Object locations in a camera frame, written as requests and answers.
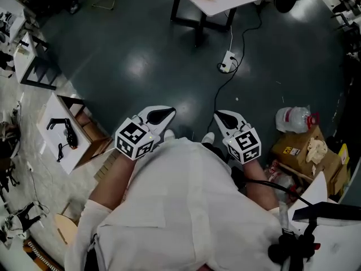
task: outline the crumpled paper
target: crumpled paper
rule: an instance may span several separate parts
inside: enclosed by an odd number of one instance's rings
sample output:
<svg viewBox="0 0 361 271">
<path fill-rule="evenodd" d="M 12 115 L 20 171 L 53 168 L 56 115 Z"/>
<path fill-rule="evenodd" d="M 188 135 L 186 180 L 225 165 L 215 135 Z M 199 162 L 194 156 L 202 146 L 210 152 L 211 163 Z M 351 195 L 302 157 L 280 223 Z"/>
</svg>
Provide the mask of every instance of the crumpled paper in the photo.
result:
<svg viewBox="0 0 361 271">
<path fill-rule="evenodd" d="M 315 164 L 319 164 L 325 157 L 328 148 L 324 141 L 311 138 L 307 150 L 309 153 L 307 154 L 306 162 L 313 161 Z"/>
</svg>

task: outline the white shoe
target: white shoe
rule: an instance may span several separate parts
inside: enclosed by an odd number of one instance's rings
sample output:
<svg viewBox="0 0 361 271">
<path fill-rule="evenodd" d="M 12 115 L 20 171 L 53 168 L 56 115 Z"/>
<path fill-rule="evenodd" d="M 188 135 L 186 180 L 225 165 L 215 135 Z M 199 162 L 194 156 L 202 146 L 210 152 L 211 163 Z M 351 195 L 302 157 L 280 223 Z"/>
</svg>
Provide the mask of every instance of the white shoe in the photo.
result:
<svg viewBox="0 0 361 271">
<path fill-rule="evenodd" d="M 210 143 L 211 145 L 214 143 L 214 133 L 208 133 L 202 139 L 202 143 Z"/>
<path fill-rule="evenodd" d="M 171 141 L 172 139 L 175 139 L 175 134 L 173 133 L 172 130 L 167 129 L 164 133 L 164 141 Z"/>
</svg>

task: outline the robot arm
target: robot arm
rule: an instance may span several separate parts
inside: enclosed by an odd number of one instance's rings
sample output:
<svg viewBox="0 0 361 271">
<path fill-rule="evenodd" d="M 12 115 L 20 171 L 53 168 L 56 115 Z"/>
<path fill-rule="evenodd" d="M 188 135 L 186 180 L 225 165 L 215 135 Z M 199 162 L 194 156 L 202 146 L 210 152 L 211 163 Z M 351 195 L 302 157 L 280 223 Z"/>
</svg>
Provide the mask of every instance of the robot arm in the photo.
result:
<svg viewBox="0 0 361 271">
<path fill-rule="evenodd" d="M 261 140 L 254 128 L 237 112 L 216 111 L 214 119 L 224 137 L 228 152 L 241 164 L 261 156 Z"/>
<path fill-rule="evenodd" d="M 175 114 L 174 107 L 146 107 L 132 119 L 127 118 L 117 129 L 115 147 L 131 160 L 141 158 L 160 141 L 160 134 Z"/>
</svg>

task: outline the dark gray floor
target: dark gray floor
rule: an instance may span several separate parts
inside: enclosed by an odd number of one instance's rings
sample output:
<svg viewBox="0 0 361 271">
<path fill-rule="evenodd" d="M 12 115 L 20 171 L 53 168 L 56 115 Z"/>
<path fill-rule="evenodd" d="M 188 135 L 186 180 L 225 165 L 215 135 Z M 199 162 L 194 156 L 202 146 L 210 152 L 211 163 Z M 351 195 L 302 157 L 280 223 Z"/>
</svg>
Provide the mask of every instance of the dark gray floor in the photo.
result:
<svg viewBox="0 0 361 271">
<path fill-rule="evenodd" d="M 42 30 L 95 118 L 113 133 L 146 106 L 173 106 L 177 116 L 170 127 L 188 137 L 194 131 L 194 140 L 200 140 L 212 118 L 215 92 L 229 78 L 216 65 L 229 48 L 230 33 L 206 29 L 208 37 L 196 49 L 194 30 L 169 20 L 173 0 L 117 0 L 113 11 L 91 8 L 93 1 L 85 0 L 73 16 L 65 11 L 53 16 Z M 200 12 L 181 0 L 178 15 L 199 18 Z M 333 133 L 343 48 L 321 0 L 297 2 L 288 14 L 270 4 L 261 16 L 263 26 L 246 34 L 245 59 L 217 105 L 241 113 L 256 127 L 264 162 L 279 136 L 274 123 L 279 108 L 310 105 L 320 113 L 324 134 Z M 225 23 L 226 17 L 212 20 Z M 238 60 L 242 31 L 257 25 L 254 5 L 237 10 L 232 51 Z M 219 144 L 215 124 L 211 130 Z"/>
</svg>

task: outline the water bottle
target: water bottle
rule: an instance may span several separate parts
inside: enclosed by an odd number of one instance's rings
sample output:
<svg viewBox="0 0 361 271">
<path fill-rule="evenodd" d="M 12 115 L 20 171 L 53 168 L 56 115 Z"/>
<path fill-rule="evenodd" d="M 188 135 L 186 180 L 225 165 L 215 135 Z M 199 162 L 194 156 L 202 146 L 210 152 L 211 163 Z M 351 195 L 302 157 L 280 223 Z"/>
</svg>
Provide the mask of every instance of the water bottle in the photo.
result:
<svg viewBox="0 0 361 271">
<path fill-rule="evenodd" d="M 306 133 L 318 120 L 318 113 L 311 114 L 306 107 L 285 107 L 276 114 L 276 127 L 283 133 Z"/>
</svg>

